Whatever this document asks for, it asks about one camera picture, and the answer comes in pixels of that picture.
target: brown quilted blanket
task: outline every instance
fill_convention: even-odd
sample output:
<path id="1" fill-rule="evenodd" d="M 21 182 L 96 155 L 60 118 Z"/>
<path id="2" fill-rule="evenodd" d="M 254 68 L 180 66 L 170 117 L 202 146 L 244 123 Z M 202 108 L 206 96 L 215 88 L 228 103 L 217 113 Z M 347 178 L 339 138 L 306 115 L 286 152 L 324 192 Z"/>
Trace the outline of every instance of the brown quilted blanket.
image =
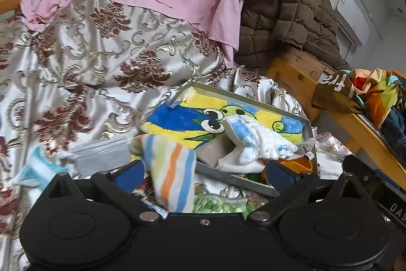
<path id="1" fill-rule="evenodd" d="M 349 69 L 340 56 L 337 21 L 329 0 L 244 0 L 238 63 L 265 73 L 286 44 L 335 69 Z"/>

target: air conditioner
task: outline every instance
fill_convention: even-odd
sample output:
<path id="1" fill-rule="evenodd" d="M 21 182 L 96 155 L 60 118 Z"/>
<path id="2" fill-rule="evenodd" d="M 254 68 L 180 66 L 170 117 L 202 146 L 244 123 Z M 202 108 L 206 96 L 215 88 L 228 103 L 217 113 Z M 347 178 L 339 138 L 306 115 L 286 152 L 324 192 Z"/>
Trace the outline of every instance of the air conditioner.
<path id="1" fill-rule="evenodd" d="M 369 27 L 354 0 L 330 0 L 337 21 L 357 46 L 367 44 Z"/>

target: denim fabric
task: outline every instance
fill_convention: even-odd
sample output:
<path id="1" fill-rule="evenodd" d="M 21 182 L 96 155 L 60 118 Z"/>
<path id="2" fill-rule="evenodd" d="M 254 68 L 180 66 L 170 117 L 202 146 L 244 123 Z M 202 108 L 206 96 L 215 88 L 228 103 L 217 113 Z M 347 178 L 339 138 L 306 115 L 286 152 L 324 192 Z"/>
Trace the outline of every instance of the denim fabric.
<path id="1" fill-rule="evenodd" d="M 395 151 L 406 162 L 406 119 L 402 112 L 392 107 L 381 130 Z"/>

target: colorful poster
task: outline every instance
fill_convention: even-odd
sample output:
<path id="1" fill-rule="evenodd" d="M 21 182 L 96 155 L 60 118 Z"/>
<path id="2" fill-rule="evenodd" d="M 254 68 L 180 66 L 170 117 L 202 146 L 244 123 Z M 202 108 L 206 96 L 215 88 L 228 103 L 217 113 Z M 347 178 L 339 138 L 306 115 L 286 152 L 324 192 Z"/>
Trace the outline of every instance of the colorful poster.
<path id="1" fill-rule="evenodd" d="M 162 104 L 149 116 L 142 129 L 194 149 L 223 134 L 222 120 L 236 114 L 257 119 L 293 143 L 302 141 L 303 123 L 300 121 L 198 93 L 176 106 Z"/>

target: gray face mask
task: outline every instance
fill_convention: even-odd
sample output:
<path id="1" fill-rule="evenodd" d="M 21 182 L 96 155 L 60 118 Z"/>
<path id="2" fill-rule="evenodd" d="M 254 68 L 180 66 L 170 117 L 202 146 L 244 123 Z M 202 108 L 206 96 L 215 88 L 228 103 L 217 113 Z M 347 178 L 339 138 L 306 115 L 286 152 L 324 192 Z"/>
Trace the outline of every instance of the gray face mask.
<path id="1" fill-rule="evenodd" d="M 127 137 L 86 142 L 69 152 L 68 157 L 75 161 L 80 178 L 131 162 Z"/>

